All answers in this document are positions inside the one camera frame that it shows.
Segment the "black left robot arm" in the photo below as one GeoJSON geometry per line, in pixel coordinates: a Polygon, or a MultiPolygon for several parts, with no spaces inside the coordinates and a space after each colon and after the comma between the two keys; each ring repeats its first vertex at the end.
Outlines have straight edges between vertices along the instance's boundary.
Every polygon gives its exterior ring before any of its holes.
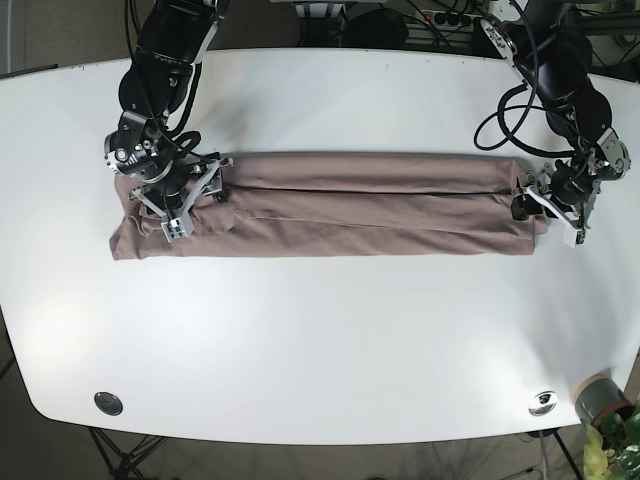
{"type": "Polygon", "coordinates": [[[602,183],[622,179],[631,168],[631,158],[613,127],[607,98],[589,78],[589,42],[563,25],[570,10],[568,2],[511,5],[518,20],[501,20],[486,13],[479,22],[497,53],[522,79],[501,96],[491,116],[503,135],[492,147],[510,143],[546,159],[541,170],[517,178],[512,217],[516,221],[542,215],[556,218],[564,224],[566,243],[575,247],[585,240],[602,183]],[[568,149],[535,148],[517,138],[516,127],[508,127],[509,102],[523,92],[530,96],[520,108],[522,114],[543,111],[551,130],[568,142],[568,149]]]}

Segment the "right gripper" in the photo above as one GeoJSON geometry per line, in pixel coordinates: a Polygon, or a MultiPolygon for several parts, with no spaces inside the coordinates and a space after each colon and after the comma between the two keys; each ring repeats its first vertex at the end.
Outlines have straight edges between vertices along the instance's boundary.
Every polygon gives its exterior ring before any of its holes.
{"type": "Polygon", "coordinates": [[[194,153],[200,141],[196,131],[166,138],[150,118],[122,118],[105,139],[107,166],[139,182],[128,198],[159,218],[168,242],[193,233],[191,210],[199,198],[217,204],[229,199],[222,169],[231,167],[233,160],[218,152],[194,153]]]}

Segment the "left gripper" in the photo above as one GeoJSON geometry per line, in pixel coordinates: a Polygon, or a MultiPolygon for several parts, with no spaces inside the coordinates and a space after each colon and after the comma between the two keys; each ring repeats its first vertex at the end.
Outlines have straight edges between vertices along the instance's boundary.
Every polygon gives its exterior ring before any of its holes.
{"type": "Polygon", "coordinates": [[[628,149],[619,137],[603,135],[588,150],[576,152],[568,163],[557,160],[536,172],[520,174],[512,218],[556,218],[564,226],[564,242],[571,247],[581,245],[601,183],[623,178],[630,167],[628,149]]]}

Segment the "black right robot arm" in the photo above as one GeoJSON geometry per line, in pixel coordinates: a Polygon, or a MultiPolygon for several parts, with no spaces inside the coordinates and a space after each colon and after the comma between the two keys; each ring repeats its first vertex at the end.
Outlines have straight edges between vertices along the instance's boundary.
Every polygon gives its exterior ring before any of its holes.
{"type": "Polygon", "coordinates": [[[140,181],[129,197],[160,220],[169,242],[190,236],[191,210],[201,196],[227,199],[220,153],[196,152],[197,131],[186,128],[202,75],[202,60],[228,9],[226,1],[154,3],[144,22],[124,4],[131,65],[119,84],[117,129],[104,143],[107,166],[140,181]]]}

